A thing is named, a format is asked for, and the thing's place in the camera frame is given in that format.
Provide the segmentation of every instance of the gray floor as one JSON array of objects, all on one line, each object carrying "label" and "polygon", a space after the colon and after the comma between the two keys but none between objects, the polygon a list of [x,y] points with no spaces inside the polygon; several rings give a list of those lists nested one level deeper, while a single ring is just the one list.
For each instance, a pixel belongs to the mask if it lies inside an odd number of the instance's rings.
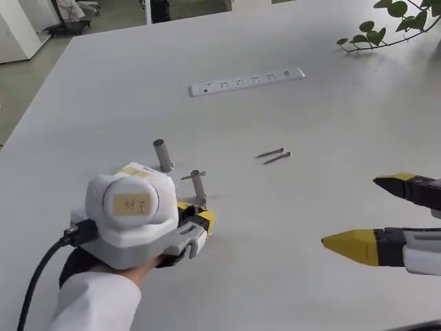
[{"label": "gray floor", "polygon": [[[290,0],[273,0],[273,3]],[[171,0],[172,19],[226,11],[223,0]],[[102,0],[100,17],[93,17],[88,33],[145,24],[138,0]],[[41,84],[69,43],[69,38],[50,39],[30,61],[0,65],[0,148],[20,121]]]}]

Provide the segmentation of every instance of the plant stem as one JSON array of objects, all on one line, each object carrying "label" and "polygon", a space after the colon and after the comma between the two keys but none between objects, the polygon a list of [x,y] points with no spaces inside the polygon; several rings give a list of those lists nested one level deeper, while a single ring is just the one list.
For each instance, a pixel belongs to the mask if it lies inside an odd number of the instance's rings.
[{"label": "plant stem", "polygon": [[418,8],[419,10],[423,10],[419,5],[417,5],[416,3],[414,3],[412,0],[407,0],[409,3],[411,3],[412,5],[414,5],[416,8]]},{"label": "plant stem", "polygon": [[432,25],[429,26],[426,30],[423,30],[423,31],[421,31],[421,32],[419,32],[419,33],[417,33],[417,34],[414,34],[413,36],[410,36],[409,38],[404,38],[404,39],[402,39],[402,40],[395,41],[395,42],[393,42],[393,43],[385,43],[384,41],[382,41],[382,42],[384,43],[384,45],[376,46],[376,47],[373,47],[373,48],[358,48],[358,47],[357,47],[355,50],[350,50],[350,51],[348,51],[348,53],[352,53],[352,52],[359,51],[359,50],[375,50],[376,48],[383,48],[383,47],[386,47],[386,46],[396,45],[397,43],[402,43],[403,41],[409,41],[410,39],[415,38],[416,36],[419,36],[420,34],[423,34],[423,33],[425,33],[425,32],[428,32],[430,29],[432,29],[432,28],[436,25],[436,23],[439,22],[439,20],[441,20],[441,17],[438,17],[438,18],[436,19],[436,21],[434,21],[434,22],[432,23]]}]

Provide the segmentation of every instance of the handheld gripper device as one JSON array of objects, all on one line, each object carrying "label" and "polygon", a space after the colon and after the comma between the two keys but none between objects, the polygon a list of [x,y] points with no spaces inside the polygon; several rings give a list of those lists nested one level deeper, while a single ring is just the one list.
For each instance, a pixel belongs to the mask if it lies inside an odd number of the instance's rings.
[{"label": "handheld gripper device", "polygon": [[85,206],[72,211],[71,226],[86,219],[95,221],[99,235],[81,247],[121,270],[159,255],[179,261],[189,251],[194,258],[211,235],[214,215],[177,202],[169,176],[132,162],[89,182]]}]

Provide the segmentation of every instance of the metal cylinder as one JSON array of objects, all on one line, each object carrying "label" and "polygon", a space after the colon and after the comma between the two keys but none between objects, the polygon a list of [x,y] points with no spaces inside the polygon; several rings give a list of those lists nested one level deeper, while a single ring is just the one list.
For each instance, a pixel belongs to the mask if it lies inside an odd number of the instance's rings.
[{"label": "metal cylinder", "polygon": [[194,191],[196,192],[196,198],[201,205],[207,204],[207,195],[205,194],[204,186],[202,184],[202,177],[199,170],[193,170],[191,173]]},{"label": "metal cylinder", "polygon": [[170,172],[174,169],[174,165],[168,155],[167,147],[162,139],[157,139],[153,142],[153,147],[158,155],[159,164],[162,172]]}]

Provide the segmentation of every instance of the green leaf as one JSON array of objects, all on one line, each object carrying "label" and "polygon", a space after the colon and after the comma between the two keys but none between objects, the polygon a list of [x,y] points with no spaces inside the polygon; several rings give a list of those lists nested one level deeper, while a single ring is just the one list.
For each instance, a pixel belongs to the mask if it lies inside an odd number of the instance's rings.
[{"label": "green leaf", "polygon": [[337,40],[337,45],[343,45],[344,43],[346,43],[349,39],[348,38],[342,38]]},{"label": "green leaf", "polygon": [[381,29],[379,32],[372,30],[367,33],[367,40],[369,40],[375,46],[378,46],[383,40],[385,34],[386,28]]},{"label": "green leaf", "polygon": [[404,1],[397,1],[392,3],[389,7],[387,7],[387,12],[392,17],[403,17],[407,11],[407,3]]},{"label": "green leaf", "polygon": [[431,0],[422,0],[422,3],[420,4],[421,8],[427,8],[432,6],[432,1]]},{"label": "green leaf", "polygon": [[360,24],[360,31],[361,32],[369,32],[373,29],[373,26],[375,23],[373,21],[366,21]]},{"label": "green leaf", "polygon": [[399,32],[403,30],[407,31],[408,29],[412,28],[414,21],[415,21],[414,16],[406,17],[401,21],[400,25],[397,27],[397,30],[395,30],[395,32]]},{"label": "green leaf", "polygon": [[441,15],[441,0],[431,0],[432,3],[432,17],[437,17]]},{"label": "green leaf", "polygon": [[368,41],[367,38],[362,34],[357,34],[356,36],[353,36],[350,43],[368,43]]},{"label": "green leaf", "polygon": [[392,4],[392,0],[379,0],[375,5],[373,5],[374,8],[388,8]]},{"label": "green leaf", "polygon": [[424,25],[426,24],[427,20],[427,11],[424,10],[420,12],[418,15],[416,15],[415,19],[411,23],[411,28],[424,31]]}]

